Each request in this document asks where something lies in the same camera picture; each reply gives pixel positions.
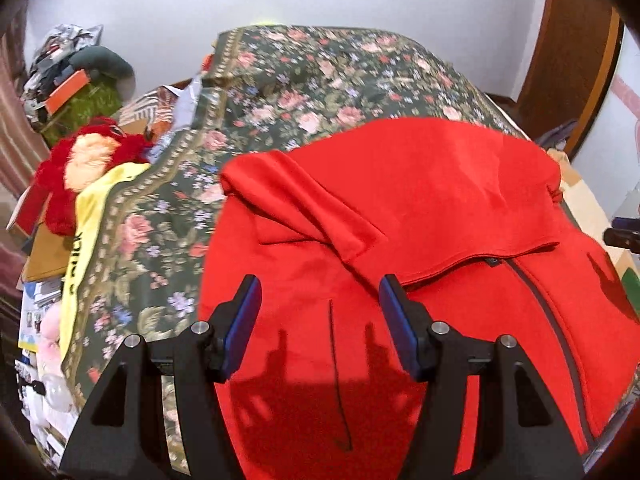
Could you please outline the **orange box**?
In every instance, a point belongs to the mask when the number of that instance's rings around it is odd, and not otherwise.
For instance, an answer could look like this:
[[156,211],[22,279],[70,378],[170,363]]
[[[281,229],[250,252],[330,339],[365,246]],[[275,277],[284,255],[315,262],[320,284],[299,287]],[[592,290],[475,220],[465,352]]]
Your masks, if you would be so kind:
[[58,86],[44,102],[49,115],[55,114],[69,99],[90,82],[85,70],[76,70]]

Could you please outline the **brown cardboard board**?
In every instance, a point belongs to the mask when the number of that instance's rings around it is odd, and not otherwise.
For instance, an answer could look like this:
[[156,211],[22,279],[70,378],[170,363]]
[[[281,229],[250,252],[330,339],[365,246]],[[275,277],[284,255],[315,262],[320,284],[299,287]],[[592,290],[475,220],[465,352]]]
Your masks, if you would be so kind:
[[73,237],[54,234],[40,223],[24,266],[23,281],[40,282],[64,275],[72,249]]

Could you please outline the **grey striped cloth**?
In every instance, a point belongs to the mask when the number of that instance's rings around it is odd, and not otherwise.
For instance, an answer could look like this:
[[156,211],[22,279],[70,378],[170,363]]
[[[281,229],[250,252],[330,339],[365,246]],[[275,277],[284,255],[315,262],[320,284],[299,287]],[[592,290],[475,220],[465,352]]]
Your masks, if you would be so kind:
[[189,129],[194,121],[198,101],[202,91],[202,76],[195,75],[190,84],[178,95],[178,99],[172,108],[172,122],[169,130],[163,133],[152,148],[146,152],[146,159],[155,164],[160,155],[168,148],[177,132]]

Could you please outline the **red plush bird toy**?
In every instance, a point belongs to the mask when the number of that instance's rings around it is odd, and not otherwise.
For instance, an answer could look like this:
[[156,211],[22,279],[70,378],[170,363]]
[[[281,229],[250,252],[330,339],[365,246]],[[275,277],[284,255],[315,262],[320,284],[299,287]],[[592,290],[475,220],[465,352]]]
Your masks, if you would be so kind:
[[49,158],[40,162],[16,207],[14,226],[26,236],[34,234],[39,223],[55,235],[74,235],[78,195],[121,164],[145,162],[149,148],[152,142],[146,134],[130,133],[112,118],[91,119],[59,140]]

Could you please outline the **green floral bedspread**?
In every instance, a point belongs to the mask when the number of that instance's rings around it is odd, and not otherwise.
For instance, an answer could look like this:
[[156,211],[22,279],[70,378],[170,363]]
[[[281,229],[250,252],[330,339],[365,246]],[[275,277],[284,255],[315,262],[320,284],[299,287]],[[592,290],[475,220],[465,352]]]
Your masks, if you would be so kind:
[[[232,292],[214,251],[225,164],[291,151],[375,119],[435,117],[516,136],[500,108],[417,42],[373,29],[252,26],[221,34],[194,121],[160,159],[108,193],[63,362],[85,401],[131,334],[156,341],[204,315],[205,289]],[[217,387],[250,479],[391,479],[424,391],[398,370],[373,312],[355,328],[314,304],[299,272],[258,271],[262,306],[239,371]]]

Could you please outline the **clutter pile of papers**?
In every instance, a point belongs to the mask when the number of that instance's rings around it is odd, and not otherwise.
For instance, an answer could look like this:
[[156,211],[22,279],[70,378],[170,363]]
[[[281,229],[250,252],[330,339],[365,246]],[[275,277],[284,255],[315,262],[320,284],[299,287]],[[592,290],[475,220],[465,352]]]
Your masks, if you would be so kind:
[[73,75],[70,58],[86,47],[97,46],[102,32],[102,25],[83,28],[73,24],[59,24],[48,32],[34,54],[21,96],[25,114],[32,125],[47,121],[49,113],[44,102]]

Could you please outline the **green patterned bag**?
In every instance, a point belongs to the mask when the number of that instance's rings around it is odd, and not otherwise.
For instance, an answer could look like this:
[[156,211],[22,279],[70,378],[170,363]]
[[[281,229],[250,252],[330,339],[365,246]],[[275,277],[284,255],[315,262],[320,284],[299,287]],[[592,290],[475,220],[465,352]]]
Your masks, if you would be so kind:
[[95,117],[111,117],[122,107],[122,100],[112,78],[89,82],[59,108],[40,129],[44,142],[53,148],[64,136],[75,133]]

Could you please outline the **brown wooden door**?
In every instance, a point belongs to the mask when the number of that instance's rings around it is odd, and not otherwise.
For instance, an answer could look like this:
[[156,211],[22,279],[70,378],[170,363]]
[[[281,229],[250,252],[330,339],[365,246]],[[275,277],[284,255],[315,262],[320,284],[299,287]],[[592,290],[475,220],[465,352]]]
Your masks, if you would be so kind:
[[608,91],[623,39],[610,0],[546,0],[532,62],[516,101],[532,139],[574,120],[564,151],[586,140]]

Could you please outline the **dark green cushion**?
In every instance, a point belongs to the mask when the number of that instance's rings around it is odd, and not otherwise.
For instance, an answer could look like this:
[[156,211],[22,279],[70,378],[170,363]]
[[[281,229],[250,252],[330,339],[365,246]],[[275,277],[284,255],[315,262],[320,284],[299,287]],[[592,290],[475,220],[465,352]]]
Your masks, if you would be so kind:
[[134,68],[120,55],[103,46],[85,47],[75,52],[70,59],[74,70],[88,73],[98,72],[115,81],[116,90],[123,101],[128,101],[136,90]]

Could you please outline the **yellow G.Duck cloth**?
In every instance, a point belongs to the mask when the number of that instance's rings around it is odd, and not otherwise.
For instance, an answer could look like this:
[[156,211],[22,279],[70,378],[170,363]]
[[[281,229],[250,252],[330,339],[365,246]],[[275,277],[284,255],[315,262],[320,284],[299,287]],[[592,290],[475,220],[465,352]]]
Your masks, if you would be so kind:
[[76,232],[72,241],[72,252],[64,275],[60,300],[60,346],[61,359],[70,350],[74,324],[78,309],[78,287],[85,277],[99,230],[108,193],[116,184],[130,182],[149,168],[150,164],[125,162],[108,170],[98,180],[89,184],[76,197]]

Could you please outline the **striped pink curtain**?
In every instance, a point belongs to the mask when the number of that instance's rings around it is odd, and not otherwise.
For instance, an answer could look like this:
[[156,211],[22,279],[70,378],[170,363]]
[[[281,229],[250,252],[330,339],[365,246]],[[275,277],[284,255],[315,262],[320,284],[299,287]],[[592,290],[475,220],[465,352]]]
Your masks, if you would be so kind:
[[1,35],[1,185],[14,197],[32,182],[40,162],[50,153],[30,125],[20,99],[27,79],[24,57],[26,6]]

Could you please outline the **red zip jacket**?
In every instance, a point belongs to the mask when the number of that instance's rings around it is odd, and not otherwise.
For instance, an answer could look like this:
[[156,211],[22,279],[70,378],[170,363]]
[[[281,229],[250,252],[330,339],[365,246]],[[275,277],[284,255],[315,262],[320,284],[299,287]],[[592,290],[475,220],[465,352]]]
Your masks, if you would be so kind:
[[639,362],[639,321],[610,257],[567,219],[558,163],[465,122],[398,118],[229,160],[202,318],[247,274],[262,306],[218,396],[250,479],[393,479],[425,389],[378,304],[394,274],[464,336],[523,346],[578,452]]

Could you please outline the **pink plush toy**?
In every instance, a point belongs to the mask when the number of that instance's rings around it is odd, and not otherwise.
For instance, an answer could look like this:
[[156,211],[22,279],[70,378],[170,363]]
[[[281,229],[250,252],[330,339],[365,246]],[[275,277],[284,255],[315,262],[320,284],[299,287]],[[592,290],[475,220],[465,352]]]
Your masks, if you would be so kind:
[[61,304],[55,302],[43,315],[38,339],[38,365],[42,374],[62,377],[60,348]]

